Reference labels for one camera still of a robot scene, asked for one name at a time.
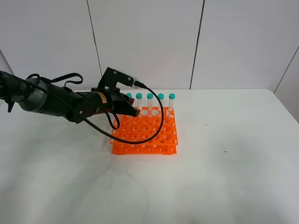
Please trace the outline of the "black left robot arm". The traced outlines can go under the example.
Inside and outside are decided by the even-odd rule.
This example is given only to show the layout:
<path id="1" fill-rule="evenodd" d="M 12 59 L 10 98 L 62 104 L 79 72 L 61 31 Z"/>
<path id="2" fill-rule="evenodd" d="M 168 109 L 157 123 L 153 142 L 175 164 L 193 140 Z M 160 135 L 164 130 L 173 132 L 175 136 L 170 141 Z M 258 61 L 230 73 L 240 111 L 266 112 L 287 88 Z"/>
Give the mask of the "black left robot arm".
<path id="1" fill-rule="evenodd" d="M 63 117 L 76 124 L 96 114 L 129 115 L 137 117 L 140 111 L 133 107 L 134 99 L 121 93 L 119 88 L 105 88 L 103 85 L 91 91 L 74 92 L 54 83 L 70 82 L 75 73 L 56 79 L 46 79 L 38 74 L 30 75 L 25 84 L 7 72 L 0 73 L 0 98 L 8 104 L 8 111 L 14 103 L 28 112 Z"/>

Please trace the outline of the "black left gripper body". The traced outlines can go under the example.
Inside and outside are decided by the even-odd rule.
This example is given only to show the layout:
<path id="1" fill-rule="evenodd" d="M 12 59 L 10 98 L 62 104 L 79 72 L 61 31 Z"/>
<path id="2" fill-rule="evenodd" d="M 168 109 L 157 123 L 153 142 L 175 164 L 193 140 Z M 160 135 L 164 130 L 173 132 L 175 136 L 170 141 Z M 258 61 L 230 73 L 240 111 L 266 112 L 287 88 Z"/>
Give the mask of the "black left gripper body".
<path id="1" fill-rule="evenodd" d="M 76 92 L 76 111 L 88 118 L 96 114 L 121 114 L 120 89 L 100 89 L 97 91 Z"/>

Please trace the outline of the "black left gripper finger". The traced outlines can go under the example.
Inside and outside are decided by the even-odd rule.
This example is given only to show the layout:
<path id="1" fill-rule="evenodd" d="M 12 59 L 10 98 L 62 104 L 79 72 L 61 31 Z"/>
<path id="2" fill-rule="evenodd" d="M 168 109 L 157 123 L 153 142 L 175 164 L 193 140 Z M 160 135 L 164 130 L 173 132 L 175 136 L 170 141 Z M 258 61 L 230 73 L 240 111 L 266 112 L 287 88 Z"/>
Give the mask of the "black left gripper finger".
<path id="1" fill-rule="evenodd" d="M 134 99 L 126 94 L 120 93 L 112 99 L 112 111 L 120 115 L 138 117 L 140 110 L 133 107 Z"/>

